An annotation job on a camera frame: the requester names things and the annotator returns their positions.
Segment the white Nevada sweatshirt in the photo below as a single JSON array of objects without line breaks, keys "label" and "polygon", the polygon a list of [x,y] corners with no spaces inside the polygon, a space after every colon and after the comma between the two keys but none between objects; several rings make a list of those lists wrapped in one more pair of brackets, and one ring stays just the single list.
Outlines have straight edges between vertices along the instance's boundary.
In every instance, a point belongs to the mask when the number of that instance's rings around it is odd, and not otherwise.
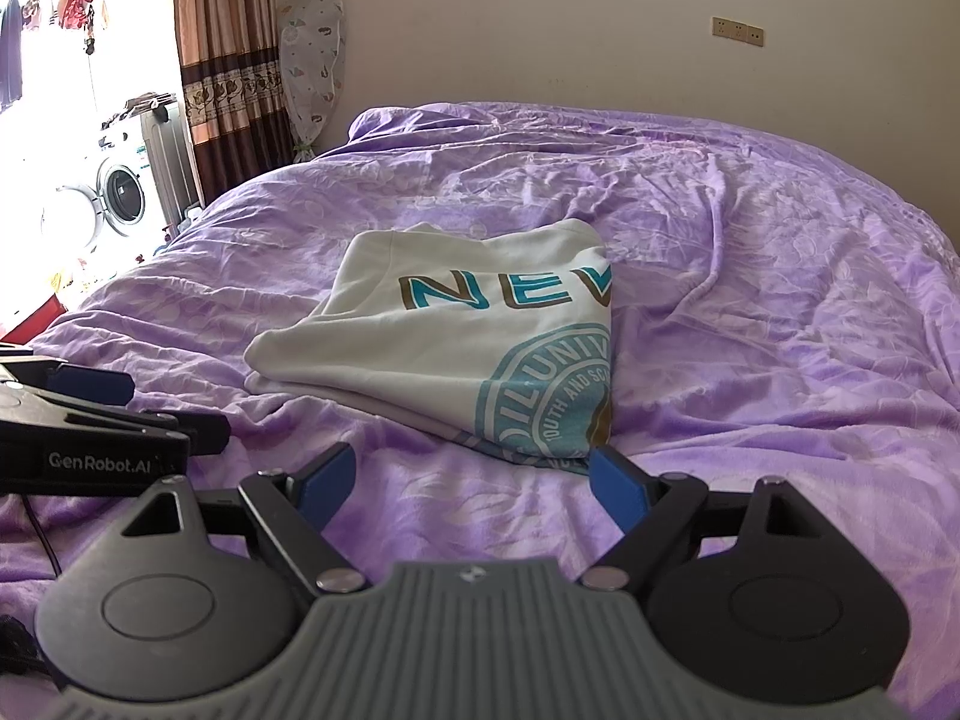
[{"label": "white Nevada sweatshirt", "polygon": [[247,346],[245,385],[582,473],[612,429],[612,298],[612,263],[584,221],[489,239],[361,232],[329,296]]}]

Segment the covered standing fan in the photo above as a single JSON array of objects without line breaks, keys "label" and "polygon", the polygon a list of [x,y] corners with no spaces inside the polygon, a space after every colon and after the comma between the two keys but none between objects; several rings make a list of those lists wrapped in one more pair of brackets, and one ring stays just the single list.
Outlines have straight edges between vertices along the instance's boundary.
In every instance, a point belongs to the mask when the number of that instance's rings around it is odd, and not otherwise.
[{"label": "covered standing fan", "polygon": [[295,161],[316,156],[342,96],[345,8],[340,0],[290,0],[278,10],[278,57]]}]

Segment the purple bed cover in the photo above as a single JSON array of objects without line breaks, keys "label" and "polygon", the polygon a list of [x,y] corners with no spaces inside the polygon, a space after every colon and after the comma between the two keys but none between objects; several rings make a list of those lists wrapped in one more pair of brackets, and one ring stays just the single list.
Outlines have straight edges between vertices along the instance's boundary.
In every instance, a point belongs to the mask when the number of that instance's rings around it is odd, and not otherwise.
[{"label": "purple bed cover", "polygon": [[542,554],[577,574],[619,534],[580,476],[249,394],[242,359],[327,296],[360,232],[480,239],[563,218],[594,226],[613,266],[615,447],[719,489],[786,476],[907,603],[893,697],[955,717],[957,254],[924,211],[813,146],[636,112],[366,110],[345,145],[226,193],[36,349],[127,372],[145,408],[226,413],[228,450],[190,470],[208,488],[352,444],[358,483],[327,538],[373,577]]}]

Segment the white washing machine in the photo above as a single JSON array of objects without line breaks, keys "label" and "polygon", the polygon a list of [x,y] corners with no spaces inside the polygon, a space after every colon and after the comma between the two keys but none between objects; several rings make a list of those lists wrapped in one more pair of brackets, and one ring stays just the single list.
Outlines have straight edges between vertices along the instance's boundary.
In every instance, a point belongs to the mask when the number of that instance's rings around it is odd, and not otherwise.
[{"label": "white washing machine", "polygon": [[85,156],[60,169],[41,195],[39,232],[67,255],[149,259],[166,242],[166,218],[142,135],[103,132]]}]

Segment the brown patterned curtain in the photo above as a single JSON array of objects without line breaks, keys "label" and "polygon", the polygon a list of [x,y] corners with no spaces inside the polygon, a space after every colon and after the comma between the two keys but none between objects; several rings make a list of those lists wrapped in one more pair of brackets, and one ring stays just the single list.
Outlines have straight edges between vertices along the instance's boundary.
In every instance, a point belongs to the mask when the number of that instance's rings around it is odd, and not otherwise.
[{"label": "brown patterned curtain", "polygon": [[275,0],[172,0],[185,120],[213,202],[291,163]]}]

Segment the red object by bed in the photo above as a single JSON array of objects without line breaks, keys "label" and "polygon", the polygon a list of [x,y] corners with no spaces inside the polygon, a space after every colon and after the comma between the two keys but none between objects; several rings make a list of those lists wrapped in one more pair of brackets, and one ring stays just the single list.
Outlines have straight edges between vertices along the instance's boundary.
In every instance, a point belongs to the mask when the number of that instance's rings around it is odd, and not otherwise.
[{"label": "red object by bed", "polygon": [[55,294],[52,294],[44,304],[39,305],[31,314],[18,320],[10,330],[5,330],[2,333],[2,341],[3,343],[26,344],[28,341],[34,340],[37,335],[41,335],[65,312],[67,312],[67,308]]}]

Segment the grey suitcase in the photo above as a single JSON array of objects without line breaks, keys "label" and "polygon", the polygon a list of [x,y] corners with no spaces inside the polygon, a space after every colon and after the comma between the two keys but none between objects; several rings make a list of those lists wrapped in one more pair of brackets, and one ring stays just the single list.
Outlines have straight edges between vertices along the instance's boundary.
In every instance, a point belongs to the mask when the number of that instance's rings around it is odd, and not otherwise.
[{"label": "grey suitcase", "polygon": [[164,219],[172,236],[177,236],[189,223],[187,211],[202,204],[178,99],[149,99],[149,108],[140,114],[140,127]]}]

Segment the wall power socket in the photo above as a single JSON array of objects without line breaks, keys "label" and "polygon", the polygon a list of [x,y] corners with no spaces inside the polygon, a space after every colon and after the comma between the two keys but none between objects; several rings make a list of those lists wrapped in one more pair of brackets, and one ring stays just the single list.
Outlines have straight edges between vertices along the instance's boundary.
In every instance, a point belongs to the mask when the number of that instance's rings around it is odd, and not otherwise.
[{"label": "wall power socket", "polygon": [[722,18],[722,16],[711,18],[711,34],[721,39],[729,39],[729,41],[736,41],[736,43],[744,43],[749,46],[765,46],[765,29],[747,25],[742,21]]}]

